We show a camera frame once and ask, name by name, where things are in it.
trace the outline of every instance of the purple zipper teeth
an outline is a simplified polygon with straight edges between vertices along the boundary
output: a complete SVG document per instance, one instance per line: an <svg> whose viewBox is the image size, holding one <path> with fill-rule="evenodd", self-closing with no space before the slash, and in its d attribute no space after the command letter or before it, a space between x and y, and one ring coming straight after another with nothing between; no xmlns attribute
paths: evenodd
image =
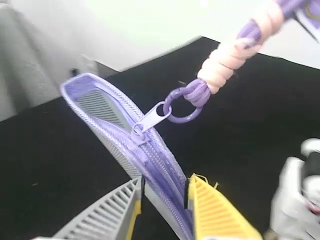
<svg viewBox="0 0 320 240"><path fill-rule="evenodd" d="M87 77L89 78L89 80L96 80L96 81L100 81L101 80L99 78L97 78L96 76L92 75L92 74L86 74L86 75L82 75L82 76L78 76L77 78L80 77ZM111 140L113 143L115 143L116 147L124 153L125 156L131 155L131 153L133 153L135 155L135 157L137 159L139 159L141 161L141 163L145 163L146 161L144 161L143 159L141 159L141 152L137 152L136 149L129 149L129 151L125 150L123 146L127 146L128 143L126 141L123 142L123 140L121 140L121 143L119 144L117 137L115 137L113 134L110 134L109 131L105 131L103 127L101 127L99 124L96 124L92 119L90 119L90 117L81 109L78 108L78 106L76 104L74 104L74 102L71 100L71 98L69 97L69 93L67 93L67 89L68 89L68 83L75 80L74 78L71 79L70 81L68 81L66 84L64 84L64 86L62 86L61 91L62 91L62 95L64 96L64 98L66 99L67 103L70 105L70 107L76 112L76 114L83 119L87 124L89 124L90 126L92 126L93 128L95 128L100 134L102 134L103 136L106 136L109 140ZM123 104L127 105L127 114L130 115L130 117L132 118L132 120L134 122L139 121L140 119L143 118L143 114L142 112L138 109L138 107L121 91L119 91L116 87L114 87L113 85L104 82L104 80L102 80L103 82L101 82L101 85L106 85L106 87L108 88L108 91L104 91L107 94L111 95L113 98L117 99L117 100L122 100ZM152 143L154 143L157 147L159 147L160 149L163 150L163 153L165 155L165 159L168 159L169 161L172 162L173 159L173 155L170 153L170 151L168 149L166 149L162 144L161 141L159 140L155 140L157 138L159 138L158 133L154 130L154 129L150 129L149 131L147 131L148 133L146 133ZM155 150L155 147L152 146L152 151L154 151L155 153L157 152ZM158 171L165 171L166 175L170 175L170 176L174 176L174 173L172 172L172 170L178 175L179 177L179 181L183 181L183 179L185 179L186 177L183 175L183 172L180 168L180 166L178 165L178 163L173 160L173 166L178 166L175 167L175 169L173 168L169 168L168 169L168 165L170 165L168 162L166 161L160 161L161 164L157 170ZM180 210L178 210L175 205L172 205L172 201L170 199L168 199L168 197L166 197L165 193L161 190L162 188L157 184L157 182L154 181L153 177L150 176L144 169L141 169L141 166L136 164L135 162L132 162L131 164L133 164L136 168L139 169L139 171L144 174L147 178L150 179L150 184L153 185L154 187L157 188L157 190L155 191L157 194L159 193L159 197L165 202L166 206L170 209L172 215L174 216L175 220L177 221L177 223L179 224L179 226L181 227L182 231L184 232L184 234L186 235L186 238L189 239L190 236L192 236L192 233L190 231L190 224L188 224L187 222L189 221L185 221L185 211L182 211L180 209L181 204L177 203L178 207Z"/></svg>

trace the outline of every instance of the zipper slider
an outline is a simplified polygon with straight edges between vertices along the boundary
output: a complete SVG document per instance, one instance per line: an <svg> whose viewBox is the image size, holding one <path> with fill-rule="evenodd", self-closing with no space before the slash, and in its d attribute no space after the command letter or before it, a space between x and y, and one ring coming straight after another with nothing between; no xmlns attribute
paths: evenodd
<svg viewBox="0 0 320 240"><path fill-rule="evenodd" d="M143 119L141 119L140 121L136 122L133 125L132 131L130 133L130 137L135 143L137 143L138 145L141 145L148 142L149 138L144 133L171 115L171 112L172 112L171 107L169 108L169 112L164 116L160 116L157 113L158 107L164 104L165 104L164 101L161 101L158 104L156 104L150 111L148 111L144 115Z"/></svg>

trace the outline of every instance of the black cloth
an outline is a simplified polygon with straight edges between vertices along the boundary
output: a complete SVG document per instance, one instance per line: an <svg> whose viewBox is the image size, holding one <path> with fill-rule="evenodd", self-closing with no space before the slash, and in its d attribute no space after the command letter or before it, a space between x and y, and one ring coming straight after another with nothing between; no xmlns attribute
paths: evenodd
<svg viewBox="0 0 320 240"><path fill-rule="evenodd" d="M196 77L218 43L200 38L108 79L146 113ZM258 54L186 124L156 126L187 176L207 176L260 232L279 173L300 144L320 137L320 71ZM183 99L173 113L193 107ZM129 180L62 98L0 123L0 239L49 237ZM146 201L133 239L176 239Z"/></svg>

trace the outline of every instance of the purple cord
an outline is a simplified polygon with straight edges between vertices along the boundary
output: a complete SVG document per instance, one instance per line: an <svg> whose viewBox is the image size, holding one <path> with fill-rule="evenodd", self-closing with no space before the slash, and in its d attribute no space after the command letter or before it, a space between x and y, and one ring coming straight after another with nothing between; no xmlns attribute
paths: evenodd
<svg viewBox="0 0 320 240"><path fill-rule="evenodd" d="M284 20L288 20L291 17L293 17L295 10L303 7L307 3L309 3L311 0L278 0L277 3L282 9ZM249 38L254 39L257 43L261 39L261 31L256 24L256 22L251 19L239 32L237 38ZM195 79L191 83L188 84L185 88L178 88L176 91L172 91L169 96L165 99L165 104L163 105L163 111L164 113L169 112L169 107L171 102L178 98L179 96L183 95L186 100L188 100L192 105L196 107L196 110L186 116L186 117L175 117L173 115L170 115L168 117L168 120L170 120L173 123L181 124L181 123L187 123L193 119L195 119L201 112L203 106L206 104L208 99L210 98L210 90L208 88L208 85L205 81L202 79Z"/></svg>

